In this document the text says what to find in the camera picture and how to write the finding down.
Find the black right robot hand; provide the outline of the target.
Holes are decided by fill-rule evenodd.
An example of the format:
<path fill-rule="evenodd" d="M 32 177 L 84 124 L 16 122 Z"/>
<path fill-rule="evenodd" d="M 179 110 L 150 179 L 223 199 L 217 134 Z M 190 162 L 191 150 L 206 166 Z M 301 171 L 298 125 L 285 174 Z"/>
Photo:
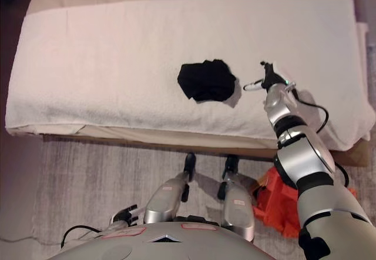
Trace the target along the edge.
<path fill-rule="evenodd" d="M 260 89 L 268 91 L 275 84 L 283 84 L 284 86 L 287 86 L 286 80 L 279 74 L 275 73 L 272 63 L 261 61 L 260 65 L 264 68 L 264 78 L 245 85 L 243 87 L 244 91 L 256 91 Z"/>

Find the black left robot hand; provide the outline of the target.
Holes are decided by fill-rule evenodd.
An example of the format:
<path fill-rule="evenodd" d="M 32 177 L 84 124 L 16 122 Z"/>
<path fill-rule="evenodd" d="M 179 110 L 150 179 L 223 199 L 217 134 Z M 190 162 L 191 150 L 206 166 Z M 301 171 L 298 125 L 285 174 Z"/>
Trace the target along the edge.
<path fill-rule="evenodd" d="M 136 225 L 139 215 L 144 213 L 145 207 L 138 207 L 137 204 L 131 205 L 114 214 L 110 219 L 110 224 L 115 222 L 126 222 L 128 226 Z"/>

